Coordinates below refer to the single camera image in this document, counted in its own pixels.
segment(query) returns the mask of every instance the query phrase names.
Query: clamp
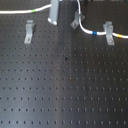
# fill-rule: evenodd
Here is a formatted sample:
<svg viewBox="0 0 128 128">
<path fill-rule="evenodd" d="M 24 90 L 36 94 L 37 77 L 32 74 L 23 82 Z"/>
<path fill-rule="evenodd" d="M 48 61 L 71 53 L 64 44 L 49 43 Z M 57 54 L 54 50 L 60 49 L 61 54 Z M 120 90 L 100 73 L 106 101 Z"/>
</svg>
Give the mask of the clamp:
<svg viewBox="0 0 128 128">
<path fill-rule="evenodd" d="M 33 20 L 27 20 L 26 24 L 26 37 L 25 37 L 25 44 L 30 44 L 33 36 L 35 23 L 33 23 Z"/>
<path fill-rule="evenodd" d="M 111 21 L 105 22 L 105 24 L 103 25 L 104 27 L 104 31 L 106 32 L 106 39 L 107 39 L 107 43 L 108 45 L 114 45 L 114 40 L 113 40 L 113 25 Z"/>
</svg>

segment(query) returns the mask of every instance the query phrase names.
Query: cable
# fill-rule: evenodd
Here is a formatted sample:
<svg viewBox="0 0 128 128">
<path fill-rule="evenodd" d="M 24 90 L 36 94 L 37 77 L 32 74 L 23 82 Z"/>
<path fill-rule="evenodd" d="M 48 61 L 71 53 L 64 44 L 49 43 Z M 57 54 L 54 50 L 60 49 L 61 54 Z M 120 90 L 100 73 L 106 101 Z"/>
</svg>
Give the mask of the cable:
<svg viewBox="0 0 128 128">
<path fill-rule="evenodd" d="M 34 13 L 34 12 L 39 12 L 39 11 L 42 11 L 42 10 L 50 8 L 50 7 L 51 7 L 51 4 L 45 5 L 45 6 L 41 7 L 41 8 L 32 9 L 32 10 L 0 11 L 0 14 L 26 14 L 26 13 Z"/>
<path fill-rule="evenodd" d="M 79 15 L 81 15 L 80 1 L 77 0 L 77 3 L 78 3 Z M 90 31 L 90 30 L 85 29 L 85 28 L 82 26 L 81 17 L 80 17 L 80 16 L 79 16 L 79 23 L 80 23 L 81 29 L 82 29 L 85 33 L 87 33 L 87 34 L 106 35 L 106 32 L 96 32 L 96 31 Z M 121 35 L 121 34 L 113 33 L 113 36 L 119 37 L 119 38 L 128 39 L 128 35 Z"/>
<path fill-rule="evenodd" d="M 81 7 L 80 7 L 80 1 L 77 0 L 78 3 L 78 9 L 79 9 L 79 15 L 81 15 Z M 80 23 L 80 27 L 81 29 L 87 33 L 87 34 L 93 34 L 93 35 L 106 35 L 106 32 L 96 32 L 96 31 L 91 31 L 91 30 L 87 30 L 85 29 L 82 24 L 81 24 L 81 17 L 79 16 L 79 23 Z"/>
</svg>

